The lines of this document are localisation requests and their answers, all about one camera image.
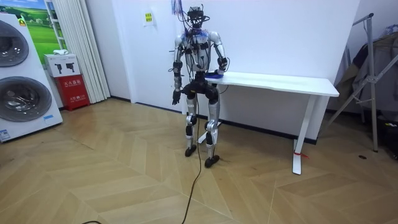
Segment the red tape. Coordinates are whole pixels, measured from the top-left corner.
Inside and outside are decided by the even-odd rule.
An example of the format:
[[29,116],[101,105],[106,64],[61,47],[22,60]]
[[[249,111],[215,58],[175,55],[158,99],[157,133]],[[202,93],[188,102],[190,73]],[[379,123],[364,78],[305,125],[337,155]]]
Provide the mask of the red tape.
[[301,156],[301,157],[304,157],[304,158],[309,159],[309,157],[308,157],[306,154],[297,153],[297,152],[295,152],[294,154],[295,154],[296,156]]

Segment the table leg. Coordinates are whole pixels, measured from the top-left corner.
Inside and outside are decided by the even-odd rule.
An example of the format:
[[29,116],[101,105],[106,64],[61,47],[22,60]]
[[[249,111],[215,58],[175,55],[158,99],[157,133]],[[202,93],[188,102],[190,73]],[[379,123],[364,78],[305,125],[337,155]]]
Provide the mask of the table leg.
[[204,140],[206,139],[206,133],[202,134],[198,140],[198,143],[201,144]]
[[301,150],[303,148],[305,134],[307,133],[308,124],[311,120],[311,114],[313,111],[313,106],[315,104],[315,100],[317,99],[316,95],[310,95],[308,100],[307,109],[305,110],[303,123],[301,125],[300,134],[298,135],[298,139],[294,140],[293,146],[293,173],[301,174]]

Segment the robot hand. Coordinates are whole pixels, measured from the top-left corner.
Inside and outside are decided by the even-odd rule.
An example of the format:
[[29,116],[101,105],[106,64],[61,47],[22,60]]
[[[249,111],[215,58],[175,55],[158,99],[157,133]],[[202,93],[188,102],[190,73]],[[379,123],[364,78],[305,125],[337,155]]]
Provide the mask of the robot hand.
[[215,70],[214,73],[215,73],[216,75],[224,75],[224,71],[221,70],[221,69]]
[[173,105],[176,105],[177,103],[180,102],[181,98],[181,91],[175,91],[173,92]]

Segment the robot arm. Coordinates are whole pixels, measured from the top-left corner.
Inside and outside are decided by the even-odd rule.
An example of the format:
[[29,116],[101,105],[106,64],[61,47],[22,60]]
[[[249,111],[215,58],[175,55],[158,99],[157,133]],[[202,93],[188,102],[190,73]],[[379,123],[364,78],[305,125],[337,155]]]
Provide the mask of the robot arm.
[[223,43],[221,41],[221,37],[217,32],[210,32],[210,40],[214,43],[214,47],[216,49],[218,55],[218,74],[224,74],[226,67],[228,65],[228,61],[225,57],[225,51],[223,47]]
[[175,39],[175,51],[174,51],[174,62],[173,62],[173,72],[174,72],[174,92],[173,92],[173,105],[176,105],[180,102],[181,97],[181,68],[182,62],[181,57],[183,54],[183,46],[182,46],[182,35],[179,35]]

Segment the floor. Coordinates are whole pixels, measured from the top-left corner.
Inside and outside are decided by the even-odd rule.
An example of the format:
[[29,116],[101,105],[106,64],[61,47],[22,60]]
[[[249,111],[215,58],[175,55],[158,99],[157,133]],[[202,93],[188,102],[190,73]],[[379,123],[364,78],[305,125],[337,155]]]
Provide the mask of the floor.
[[[0,145],[0,223],[181,223],[199,170],[185,116],[113,99],[62,116]],[[203,169],[186,223],[398,223],[398,162],[357,122],[306,144],[302,175],[291,140],[221,125],[221,161]]]

